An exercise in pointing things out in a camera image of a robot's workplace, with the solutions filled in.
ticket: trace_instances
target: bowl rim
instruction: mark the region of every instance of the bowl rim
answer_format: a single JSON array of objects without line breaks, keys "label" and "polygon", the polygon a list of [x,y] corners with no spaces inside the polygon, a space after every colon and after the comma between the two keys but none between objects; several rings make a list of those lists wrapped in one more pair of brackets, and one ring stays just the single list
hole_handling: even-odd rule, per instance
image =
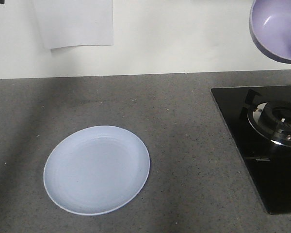
[{"label": "bowl rim", "polygon": [[253,8],[254,8],[254,6],[256,5],[256,2],[257,2],[257,1],[258,1],[258,0],[254,0],[254,2],[252,3],[251,10],[250,10],[250,18],[249,18],[250,28],[251,28],[251,30],[252,30],[252,33],[253,33],[255,39],[256,39],[256,40],[260,43],[260,45],[263,46],[263,48],[265,48],[269,53],[271,53],[271,54],[273,54],[274,56],[277,56],[277,57],[279,57],[279,58],[282,58],[282,59],[285,59],[285,60],[291,61],[291,58],[289,58],[289,57],[285,57],[285,56],[282,56],[282,55],[279,55],[279,54],[277,54],[277,53],[271,51],[270,49],[268,49],[268,48],[267,48],[267,47],[266,47],[266,46],[265,46],[265,45],[264,45],[264,44],[259,40],[259,38],[257,37],[257,34],[256,34],[255,29],[254,29],[254,27],[253,27],[253,21],[252,21]]}]

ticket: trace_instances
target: burner cap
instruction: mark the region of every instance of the burner cap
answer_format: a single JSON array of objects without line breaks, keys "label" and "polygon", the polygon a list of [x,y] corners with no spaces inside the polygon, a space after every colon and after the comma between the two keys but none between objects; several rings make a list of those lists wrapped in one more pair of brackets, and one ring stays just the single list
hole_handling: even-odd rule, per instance
[{"label": "burner cap", "polygon": [[291,103],[271,101],[248,110],[252,127],[274,143],[291,147]]}]

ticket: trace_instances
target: gas stove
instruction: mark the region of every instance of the gas stove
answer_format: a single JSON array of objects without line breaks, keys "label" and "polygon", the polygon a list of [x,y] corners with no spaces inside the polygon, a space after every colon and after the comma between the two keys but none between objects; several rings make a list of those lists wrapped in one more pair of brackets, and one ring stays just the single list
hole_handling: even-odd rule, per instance
[{"label": "gas stove", "polygon": [[291,214],[291,85],[211,92],[270,214]]}]

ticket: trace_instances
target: speckled countertop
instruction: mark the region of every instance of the speckled countertop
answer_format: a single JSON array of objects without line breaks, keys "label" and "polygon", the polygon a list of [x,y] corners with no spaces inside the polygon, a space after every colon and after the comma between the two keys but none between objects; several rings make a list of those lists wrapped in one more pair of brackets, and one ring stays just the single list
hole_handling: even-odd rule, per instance
[{"label": "speckled countertop", "polygon": [[[264,212],[210,94],[282,84],[291,70],[0,80],[0,233],[291,233],[291,216]],[[78,216],[42,173],[61,140],[95,125],[137,134],[151,171],[126,206]]]}]

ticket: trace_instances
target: black glass stovetop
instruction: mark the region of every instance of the black glass stovetop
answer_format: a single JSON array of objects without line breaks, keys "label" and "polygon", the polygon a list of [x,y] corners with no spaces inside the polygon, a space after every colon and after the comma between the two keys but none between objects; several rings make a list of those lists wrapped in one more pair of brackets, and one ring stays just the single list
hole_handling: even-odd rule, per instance
[{"label": "black glass stovetop", "polygon": [[264,138],[247,118],[250,101],[256,105],[276,100],[291,102],[291,86],[213,88],[211,92],[266,211],[291,213],[291,147]]}]

